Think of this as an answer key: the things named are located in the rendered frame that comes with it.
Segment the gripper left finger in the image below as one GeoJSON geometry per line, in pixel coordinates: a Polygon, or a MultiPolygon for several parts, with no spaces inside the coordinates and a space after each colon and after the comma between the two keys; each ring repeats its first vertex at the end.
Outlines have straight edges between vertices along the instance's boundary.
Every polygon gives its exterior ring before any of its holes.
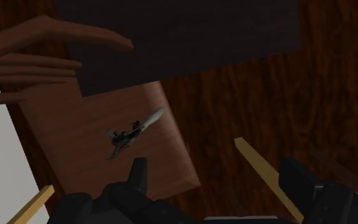
{"type": "Polygon", "coordinates": [[[147,167],[147,158],[135,158],[128,179],[108,184],[96,199],[88,193],[65,195],[47,224],[198,224],[165,200],[146,196],[147,167]]]}

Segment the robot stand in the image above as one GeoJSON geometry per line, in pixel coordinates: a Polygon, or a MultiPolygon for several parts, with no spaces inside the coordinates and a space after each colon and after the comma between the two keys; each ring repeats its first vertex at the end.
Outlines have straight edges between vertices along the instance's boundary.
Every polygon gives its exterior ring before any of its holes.
{"type": "Polygon", "coordinates": [[[83,96],[301,48],[296,0],[55,0],[60,19],[110,29],[133,49],[69,43],[83,96]]]}

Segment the brown wooden table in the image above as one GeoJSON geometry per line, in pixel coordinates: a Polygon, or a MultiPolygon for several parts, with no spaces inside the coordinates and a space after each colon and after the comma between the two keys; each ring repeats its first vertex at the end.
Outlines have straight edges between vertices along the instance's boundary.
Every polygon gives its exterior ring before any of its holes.
{"type": "Polygon", "coordinates": [[[98,197],[128,178],[137,157],[148,160],[148,196],[164,199],[200,182],[168,100],[158,82],[83,97],[74,81],[25,90],[20,107],[66,193],[98,197]],[[163,116],[117,157],[107,135],[124,131],[158,108],[163,116]]]}

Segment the light wooden bar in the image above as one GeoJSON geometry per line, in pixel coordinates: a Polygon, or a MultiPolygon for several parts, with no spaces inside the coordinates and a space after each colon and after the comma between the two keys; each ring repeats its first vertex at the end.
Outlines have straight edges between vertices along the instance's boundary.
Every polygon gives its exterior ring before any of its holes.
{"type": "Polygon", "coordinates": [[[270,187],[272,192],[280,199],[281,203],[285,205],[294,219],[301,224],[304,220],[304,216],[279,187],[279,173],[244,138],[234,138],[234,142],[239,152],[241,152],[248,163],[251,164],[261,179],[270,187]]]}
{"type": "Polygon", "coordinates": [[[27,224],[54,192],[53,185],[44,186],[7,224],[27,224]]]}

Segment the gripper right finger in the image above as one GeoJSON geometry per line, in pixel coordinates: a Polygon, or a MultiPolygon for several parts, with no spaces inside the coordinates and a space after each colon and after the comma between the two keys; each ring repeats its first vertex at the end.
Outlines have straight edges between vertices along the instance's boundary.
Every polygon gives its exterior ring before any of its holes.
{"type": "Polygon", "coordinates": [[[358,224],[358,194],[320,179],[293,157],[283,157],[279,187],[304,216],[301,224],[358,224]]]}

